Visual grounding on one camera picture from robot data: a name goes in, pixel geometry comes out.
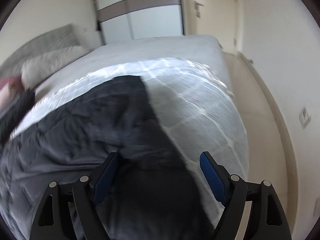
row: tiled floor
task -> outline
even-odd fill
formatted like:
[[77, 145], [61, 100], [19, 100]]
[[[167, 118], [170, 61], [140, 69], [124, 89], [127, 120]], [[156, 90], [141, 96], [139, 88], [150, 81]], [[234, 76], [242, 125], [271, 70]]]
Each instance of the tiled floor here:
[[[287, 174], [284, 152], [276, 122], [271, 109], [243, 60], [233, 55], [225, 55], [235, 103], [240, 112], [249, 141], [249, 181], [260, 183], [271, 181], [280, 202], [286, 211]], [[237, 239], [242, 239], [250, 204], [246, 205], [243, 221]]]

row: blue gripper pad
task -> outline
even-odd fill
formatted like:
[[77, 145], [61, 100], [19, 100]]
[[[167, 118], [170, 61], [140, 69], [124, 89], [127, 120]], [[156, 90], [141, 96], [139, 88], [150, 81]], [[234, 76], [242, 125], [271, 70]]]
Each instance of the blue gripper pad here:
[[228, 197], [225, 194], [225, 185], [218, 171], [213, 167], [204, 152], [200, 155], [200, 167], [215, 199], [221, 202], [223, 206], [226, 206], [228, 204]]
[[118, 153], [114, 154], [108, 165], [102, 172], [100, 178], [94, 186], [94, 195], [92, 202], [94, 205], [102, 202], [109, 191], [113, 177], [118, 169], [119, 165], [119, 155]]

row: beige baseboard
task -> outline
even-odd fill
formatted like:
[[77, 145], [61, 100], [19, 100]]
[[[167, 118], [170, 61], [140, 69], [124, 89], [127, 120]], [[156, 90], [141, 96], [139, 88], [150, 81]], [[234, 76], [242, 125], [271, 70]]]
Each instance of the beige baseboard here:
[[285, 157], [286, 168], [287, 168], [287, 178], [288, 178], [288, 198], [287, 198], [288, 202], [287, 202], [286, 217], [288, 220], [290, 231], [292, 233], [294, 230], [294, 225], [295, 225], [296, 215], [297, 215], [297, 208], [298, 208], [298, 174], [297, 174], [296, 158], [295, 158], [294, 150], [292, 147], [290, 135], [275, 99], [273, 98], [272, 94], [270, 93], [270, 90], [268, 89], [268, 87], [266, 86], [266, 84], [258, 74], [258, 72], [253, 67], [252, 62], [249, 61], [241, 52], [238, 52], [237, 55], [244, 61], [244, 63], [247, 65], [248, 69], [256, 79], [264, 96], [267, 99], [267, 102], [271, 108], [274, 119], [278, 126], [278, 131], [279, 131], [281, 142], [283, 145], [284, 157]]

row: silver screw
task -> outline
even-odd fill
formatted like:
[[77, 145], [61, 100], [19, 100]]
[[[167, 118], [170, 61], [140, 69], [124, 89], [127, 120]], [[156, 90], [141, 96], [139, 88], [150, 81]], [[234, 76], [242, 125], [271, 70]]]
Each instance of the silver screw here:
[[80, 178], [80, 181], [81, 181], [81, 182], [86, 182], [86, 181], [88, 181], [88, 179], [89, 179], [88, 176], [82, 176], [82, 177]]
[[267, 187], [270, 187], [270, 186], [271, 186], [271, 182], [268, 181], [268, 180], [264, 180], [264, 181], [263, 181], [263, 184], [266, 185]]
[[55, 182], [55, 181], [53, 181], [53, 182], [51, 182], [50, 184], [49, 184], [49, 187], [55, 187], [57, 185], [57, 183]]
[[233, 181], [238, 181], [240, 178], [239, 178], [239, 176], [237, 176], [237, 175], [231, 175], [231, 179], [232, 179]]

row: dark gray comforter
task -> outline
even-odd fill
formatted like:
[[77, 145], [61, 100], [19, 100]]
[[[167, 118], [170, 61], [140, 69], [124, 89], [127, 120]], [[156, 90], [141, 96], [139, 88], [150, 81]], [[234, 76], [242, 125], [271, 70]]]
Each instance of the dark gray comforter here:
[[[47, 185], [76, 181], [118, 150], [120, 168], [98, 214], [114, 239], [207, 239], [212, 226], [180, 154], [161, 130], [139, 77], [116, 77], [49, 113], [5, 144], [0, 212], [28, 239]], [[71, 206], [78, 237], [83, 237]]]

